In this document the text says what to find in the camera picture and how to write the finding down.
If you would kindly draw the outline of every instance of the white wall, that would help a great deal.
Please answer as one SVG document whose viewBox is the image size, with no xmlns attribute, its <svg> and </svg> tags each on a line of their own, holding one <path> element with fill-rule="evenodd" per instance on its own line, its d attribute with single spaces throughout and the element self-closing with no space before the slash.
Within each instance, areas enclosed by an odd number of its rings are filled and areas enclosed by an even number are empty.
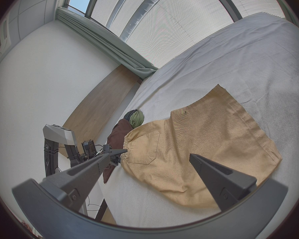
<svg viewBox="0 0 299 239">
<path fill-rule="evenodd" d="M 33 31 L 0 63 L 0 196 L 20 219 L 27 221 L 11 188 L 45 177 L 44 125 L 63 125 L 117 66 L 59 21 Z"/>
</svg>

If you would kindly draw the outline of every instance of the white bed sheet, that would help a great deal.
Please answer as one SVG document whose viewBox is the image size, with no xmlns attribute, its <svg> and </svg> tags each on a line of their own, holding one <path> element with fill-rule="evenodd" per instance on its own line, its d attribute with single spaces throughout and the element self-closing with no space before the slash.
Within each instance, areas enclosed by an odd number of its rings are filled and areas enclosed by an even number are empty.
<svg viewBox="0 0 299 239">
<path fill-rule="evenodd" d="M 217 84 L 243 105 L 283 157 L 272 177 L 289 191 L 259 235 L 265 237 L 299 197 L 299 29 L 266 13 L 239 20 L 204 38 L 147 78 L 124 114 L 140 109 L 144 123 L 167 119 L 172 110 L 199 100 Z M 107 184 L 99 183 L 118 225 L 174 226 L 219 212 L 174 204 L 129 176 L 121 166 L 115 168 Z"/>
</svg>

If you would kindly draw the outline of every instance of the rolled green fabric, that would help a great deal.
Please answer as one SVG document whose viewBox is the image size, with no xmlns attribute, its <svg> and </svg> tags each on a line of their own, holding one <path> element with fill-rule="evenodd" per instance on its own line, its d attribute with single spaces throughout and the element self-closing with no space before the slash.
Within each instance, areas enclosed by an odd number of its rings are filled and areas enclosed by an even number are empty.
<svg viewBox="0 0 299 239">
<path fill-rule="evenodd" d="M 132 125 L 132 128 L 137 128 L 138 126 L 142 125 L 144 122 L 144 114 L 137 110 L 134 112 L 130 117 L 130 124 Z"/>
</svg>

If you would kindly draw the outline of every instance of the wooden board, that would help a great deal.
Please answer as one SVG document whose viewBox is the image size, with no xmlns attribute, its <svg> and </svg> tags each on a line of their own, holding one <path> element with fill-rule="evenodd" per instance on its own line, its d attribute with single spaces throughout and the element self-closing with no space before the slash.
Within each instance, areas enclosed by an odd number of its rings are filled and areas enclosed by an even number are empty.
<svg viewBox="0 0 299 239">
<path fill-rule="evenodd" d="M 138 79 L 125 66 L 118 66 L 72 112 L 63 126 L 74 131 L 80 153 L 84 153 L 81 142 L 98 139 L 113 112 Z M 68 157 L 64 148 L 60 148 L 59 152 Z"/>
</svg>

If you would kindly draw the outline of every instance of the brown cloth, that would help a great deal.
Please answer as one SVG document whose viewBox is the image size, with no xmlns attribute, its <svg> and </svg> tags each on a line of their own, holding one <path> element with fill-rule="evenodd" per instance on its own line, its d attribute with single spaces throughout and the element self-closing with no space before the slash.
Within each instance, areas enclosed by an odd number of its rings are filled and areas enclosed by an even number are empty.
<svg viewBox="0 0 299 239">
<path fill-rule="evenodd" d="M 121 119 L 112 129 L 112 133 L 107 138 L 107 143 L 112 146 L 112 149 L 123 149 L 124 137 L 133 130 L 130 122 L 126 119 Z M 106 183 L 113 172 L 115 166 L 109 165 L 103 171 L 103 181 Z"/>
<path fill-rule="evenodd" d="M 190 153 L 254 176 L 257 185 L 282 159 L 275 143 L 219 85 L 169 119 L 132 130 L 123 148 L 127 173 L 180 205 L 200 208 L 217 204 L 189 162 Z"/>
</svg>

